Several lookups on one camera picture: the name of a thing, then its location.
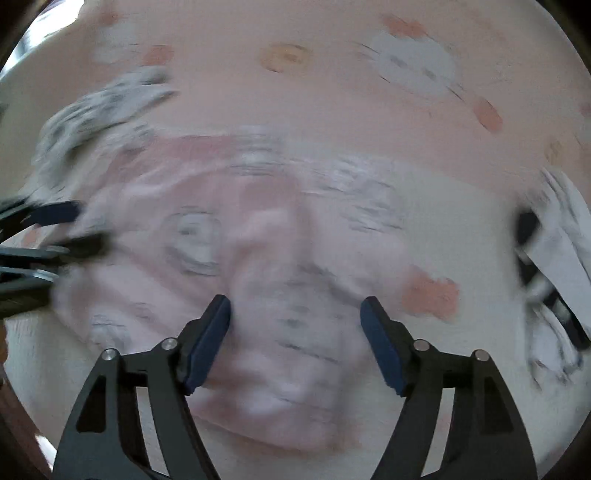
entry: blue gripper pad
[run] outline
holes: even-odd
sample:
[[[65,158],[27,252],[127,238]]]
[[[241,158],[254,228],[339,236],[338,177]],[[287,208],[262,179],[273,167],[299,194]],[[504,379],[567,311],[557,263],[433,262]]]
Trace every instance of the blue gripper pad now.
[[[185,395],[192,394],[205,382],[230,326],[231,314],[230,300],[223,295],[216,295],[203,316],[199,320],[194,320],[207,324],[203,325],[203,330],[187,357],[189,371],[183,382]]]
[[[405,397],[413,337],[402,323],[390,320],[376,297],[368,297],[363,301],[360,317],[361,327],[386,385]]]

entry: pink fabric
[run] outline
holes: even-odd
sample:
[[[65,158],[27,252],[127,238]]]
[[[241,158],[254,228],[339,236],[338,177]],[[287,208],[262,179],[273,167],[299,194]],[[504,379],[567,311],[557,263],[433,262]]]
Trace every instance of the pink fabric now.
[[[394,190],[362,162],[288,159],[256,132],[140,140],[98,155],[81,190],[69,235],[109,228],[113,247],[57,285],[59,317],[129,353],[225,294],[230,331],[191,412],[280,447],[337,443],[343,386],[369,353],[361,301],[395,316],[411,272]]]

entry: metal screw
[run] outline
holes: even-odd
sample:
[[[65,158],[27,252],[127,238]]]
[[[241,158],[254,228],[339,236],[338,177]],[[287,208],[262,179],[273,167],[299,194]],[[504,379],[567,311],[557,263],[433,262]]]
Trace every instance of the metal screw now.
[[[415,340],[413,343],[413,347],[416,351],[426,352],[431,348],[431,345],[426,340]]]
[[[101,355],[102,359],[107,360],[107,361],[113,360],[116,356],[117,356],[117,350],[115,350],[114,348],[108,348]]]
[[[178,345],[178,342],[176,338],[167,338],[160,345],[162,345],[162,348],[165,350],[172,350]]]
[[[477,350],[474,352],[474,356],[476,357],[476,360],[481,362],[488,362],[491,359],[490,354],[484,350]]]

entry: white cloth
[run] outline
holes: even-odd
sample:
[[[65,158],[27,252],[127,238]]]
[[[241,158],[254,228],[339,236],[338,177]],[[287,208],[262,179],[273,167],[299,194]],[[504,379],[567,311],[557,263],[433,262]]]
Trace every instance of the white cloth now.
[[[165,67],[140,67],[51,117],[41,129],[27,193],[42,189],[42,196],[47,197],[61,188],[76,158],[73,150],[175,93],[166,78]]]
[[[530,362],[534,370],[548,369],[564,381],[580,367],[580,355],[560,319],[541,301],[554,286],[587,334],[591,332],[591,214],[583,196],[561,171],[543,170],[541,188],[530,202],[540,226],[518,253],[542,275],[525,292],[530,305]]]

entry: drawn eye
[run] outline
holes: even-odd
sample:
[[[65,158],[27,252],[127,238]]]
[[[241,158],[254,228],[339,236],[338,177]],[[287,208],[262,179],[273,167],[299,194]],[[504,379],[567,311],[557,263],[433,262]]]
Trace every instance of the drawn eye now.
[[[399,59],[396,55],[390,55],[390,61],[402,69],[408,67],[408,63]]]

